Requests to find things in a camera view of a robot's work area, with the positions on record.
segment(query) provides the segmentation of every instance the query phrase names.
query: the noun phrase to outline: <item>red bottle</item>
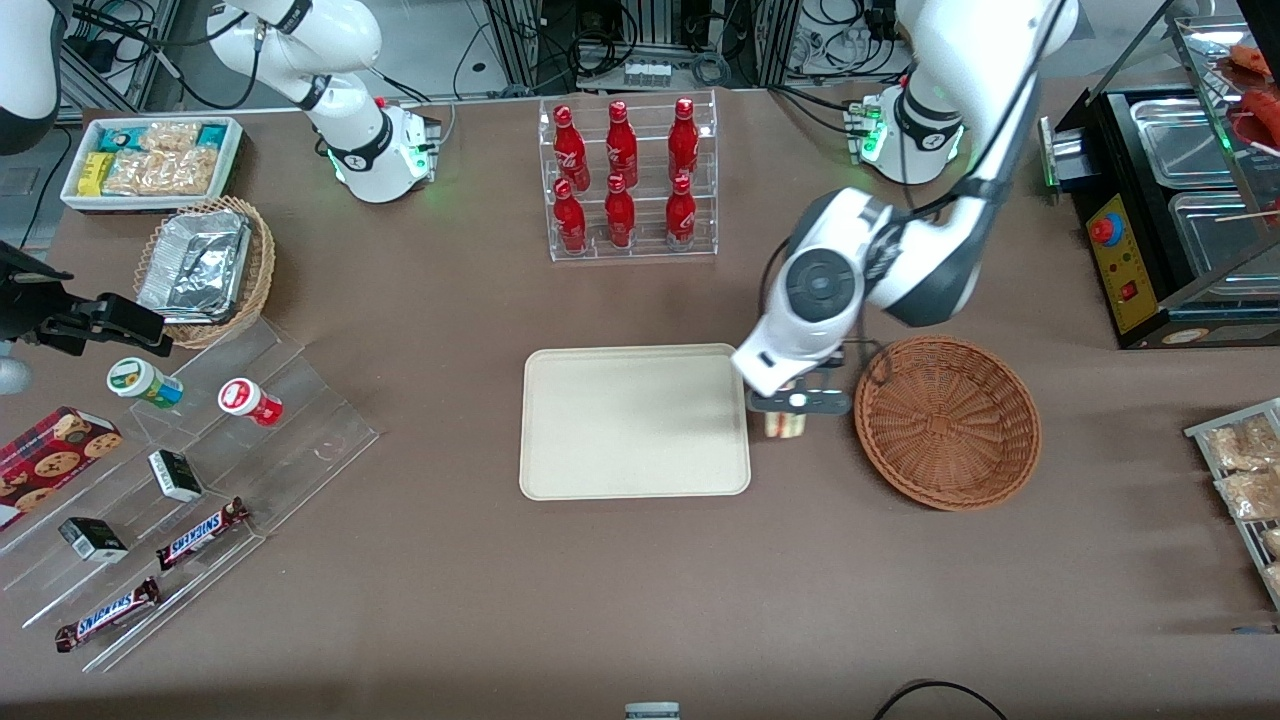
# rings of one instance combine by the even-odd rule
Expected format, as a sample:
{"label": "red bottle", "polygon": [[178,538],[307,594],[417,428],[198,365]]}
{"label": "red bottle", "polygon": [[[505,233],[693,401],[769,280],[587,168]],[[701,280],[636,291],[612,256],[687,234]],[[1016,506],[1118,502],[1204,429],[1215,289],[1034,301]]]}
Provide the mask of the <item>red bottle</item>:
{"label": "red bottle", "polygon": [[667,245],[677,252],[684,252],[694,243],[694,214],[698,204],[689,195],[689,176],[680,173],[672,184],[667,199]]}
{"label": "red bottle", "polygon": [[564,252],[581,255],[586,252],[586,214],[582,205],[573,197],[573,186],[564,178],[556,178],[556,231],[561,236]]}
{"label": "red bottle", "polygon": [[604,199],[604,215],[609,219],[609,242],[618,250],[631,247],[636,236],[636,204],[627,192],[622,173],[609,176],[609,196]]}
{"label": "red bottle", "polygon": [[636,151],[636,131],[627,120],[627,104],[621,100],[609,102],[609,135],[604,138],[609,152],[609,172],[622,173],[627,187],[640,182],[640,156]]}
{"label": "red bottle", "polygon": [[575,192],[586,192],[591,187],[591,173],[586,169],[582,133],[573,127],[573,113],[568,105],[557,105],[552,115],[556,118],[556,164],[561,176],[573,183]]}
{"label": "red bottle", "polygon": [[667,151],[671,182],[676,182],[680,173],[694,177],[698,169],[698,128],[694,126],[694,101],[689,97],[676,100],[676,122],[667,136]]}

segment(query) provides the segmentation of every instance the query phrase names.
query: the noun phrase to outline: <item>wicker basket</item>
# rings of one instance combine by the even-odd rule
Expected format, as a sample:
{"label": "wicker basket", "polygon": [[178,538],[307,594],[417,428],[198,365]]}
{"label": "wicker basket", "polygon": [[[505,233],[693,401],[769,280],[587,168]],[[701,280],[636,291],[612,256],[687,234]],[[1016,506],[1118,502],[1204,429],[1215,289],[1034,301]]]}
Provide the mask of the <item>wicker basket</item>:
{"label": "wicker basket", "polygon": [[940,510],[1000,505],[1039,460],[1027,387],[989,352],[951,337],[890,345],[858,384],[854,424],[884,479]]}
{"label": "wicker basket", "polygon": [[[266,295],[271,290],[271,272],[275,270],[275,240],[271,238],[271,228],[266,227],[262,215],[252,205],[238,197],[219,197],[183,208],[178,215],[191,215],[195,213],[212,213],[214,210],[234,210],[248,218],[253,223],[253,236],[250,238],[248,258],[244,259],[244,277],[241,281],[241,293],[237,301],[236,315],[221,325],[165,325],[165,334],[182,347],[191,350],[204,350],[218,338],[230,334],[237,328],[248,327],[257,319],[266,305]],[[142,279],[151,266],[151,252],[156,247],[156,238],[160,236],[157,227],[151,233],[151,241],[142,251],[142,261],[133,272],[133,292],[137,295],[142,290]]]}

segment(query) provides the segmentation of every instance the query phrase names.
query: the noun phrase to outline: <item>brown tablecloth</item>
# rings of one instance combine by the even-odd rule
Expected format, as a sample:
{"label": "brown tablecloth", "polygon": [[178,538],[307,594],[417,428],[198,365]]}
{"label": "brown tablecloth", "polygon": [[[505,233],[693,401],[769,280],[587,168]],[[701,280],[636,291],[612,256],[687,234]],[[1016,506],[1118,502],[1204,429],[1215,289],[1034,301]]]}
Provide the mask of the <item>brown tablecloth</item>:
{"label": "brown tablecloth", "polygon": [[[1051,85],[1046,114],[1079,90]],[[718,99],[721,254],[643,266],[548,260],[536,101],[462,108],[439,181],[380,206],[334,181],[302,114],[242,115],[237,193],[278,242],[266,314],[385,436],[105,675],[0,624],[0,715],[618,717],[675,700],[691,720],[865,717],[932,676],[1014,717],[1275,716],[1275,638],[1229,634],[1267,600],[1180,430],[1280,395],[1276,354],[1115,350],[1070,206],[1034,196],[1030,146],[973,301],[938,328],[998,354],[1036,397],[1044,454],[1012,501],[913,503],[847,418],[786,442],[755,423],[737,497],[521,496],[529,354],[736,343],[765,258],[813,197],[901,196],[773,96]],[[127,292],[155,222],[68,211],[51,261],[82,293]],[[911,334],[876,313],[869,332]],[[40,377],[0,400],[0,437],[60,404],[123,411],[102,375],[125,354],[19,350]],[[945,693],[897,716],[984,716]]]}

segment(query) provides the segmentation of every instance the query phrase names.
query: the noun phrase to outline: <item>yellow control panel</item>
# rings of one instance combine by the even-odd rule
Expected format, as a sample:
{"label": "yellow control panel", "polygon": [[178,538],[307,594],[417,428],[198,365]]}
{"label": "yellow control panel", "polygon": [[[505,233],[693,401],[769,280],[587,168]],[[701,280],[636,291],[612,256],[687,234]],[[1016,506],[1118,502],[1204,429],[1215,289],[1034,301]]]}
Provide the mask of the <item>yellow control panel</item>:
{"label": "yellow control panel", "polygon": [[1093,256],[1098,260],[1111,315],[1120,332],[1126,333],[1155,315],[1158,304],[1120,196],[1103,205],[1084,229],[1089,234]]}

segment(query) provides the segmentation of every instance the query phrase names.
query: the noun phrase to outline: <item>snickers bar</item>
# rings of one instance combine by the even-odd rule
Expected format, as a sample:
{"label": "snickers bar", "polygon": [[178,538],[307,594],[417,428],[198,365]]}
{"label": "snickers bar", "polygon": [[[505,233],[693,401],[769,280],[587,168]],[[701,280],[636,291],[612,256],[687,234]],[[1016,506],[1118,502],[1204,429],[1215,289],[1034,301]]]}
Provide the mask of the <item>snickers bar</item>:
{"label": "snickers bar", "polygon": [[239,523],[244,518],[248,518],[248,510],[244,509],[244,502],[238,497],[232,500],[219,509],[218,512],[210,515],[204,523],[187,530],[187,534],[173,541],[169,547],[157,550],[156,557],[160,559],[160,571],[163,573],[200,552],[200,550],[206,544],[214,542],[214,538],[223,534],[230,529],[232,525]]}
{"label": "snickers bar", "polygon": [[63,625],[58,629],[58,634],[54,637],[54,644],[58,647],[58,652],[70,652],[73,648],[84,644],[88,639],[109,625],[114,625],[129,615],[134,610],[147,606],[147,605],[160,605],[160,587],[156,585],[155,578],[147,578],[142,580],[129,594],[122,596],[119,600],[100,609],[97,612],[84,618],[79,623],[73,623],[70,625]]}

